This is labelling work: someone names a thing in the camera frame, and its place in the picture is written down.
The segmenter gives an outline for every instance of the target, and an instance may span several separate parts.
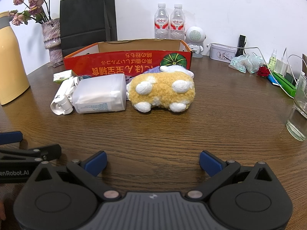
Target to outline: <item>wood grain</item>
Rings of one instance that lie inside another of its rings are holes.
[[[21,131],[21,148],[59,143],[63,155],[58,165],[105,150],[109,163],[102,178],[123,193],[187,192],[208,179],[198,164],[204,149],[242,165],[263,160],[293,202],[286,229],[307,229],[307,147],[285,127],[293,100],[279,87],[204,57],[192,62],[196,96],[182,114],[163,109],[142,114],[128,101],[122,112],[57,116],[50,110],[59,87],[52,75],[62,69],[43,66],[34,71],[29,75],[31,88],[0,108],[0,131]],[[22,186],[1,186],[7,211],[3,230],[19,229],[12,203]]]

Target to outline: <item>black paper bag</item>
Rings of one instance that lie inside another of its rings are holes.
[[[63,56],[101,41],[116,41],[114,0],[61,0]]]

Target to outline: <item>water bottle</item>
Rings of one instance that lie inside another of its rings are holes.
[[[158,10],[154,15],[155,39],[169,39],[169,16],[165,9],[165,3],[158,3]]]
[[[170,17],[170,39],[185,39],[185,14],[182,11],[182,4],[175,3],[174,11]]]

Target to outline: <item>pink flower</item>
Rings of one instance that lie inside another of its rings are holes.
[[[20,24],[22,24],[22,22],[24,21],[24,16],[23,14],[15,14],[13,20],[12,20],[12,24],[16,25],[16,26],[19,26]]]
[[[29,0],[29,7],[41,7],[44,3],[44,0]]]
[[[34,16],[36,14],[39,14],[39,13],[41,13],[41,7],[35,6],[35,7],[31,8],[31,9],[29,9],[29,13],[32,16]]]
[[[13,0],[14,5],[20,5],[24,2],[24,0]]]

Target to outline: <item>red box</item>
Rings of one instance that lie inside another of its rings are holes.
[[[134,77],[160,65],[190,69],[192,50],[181,40],[140,39],[98,42],[64,57],[66,70],[92,77],[124,73]]]

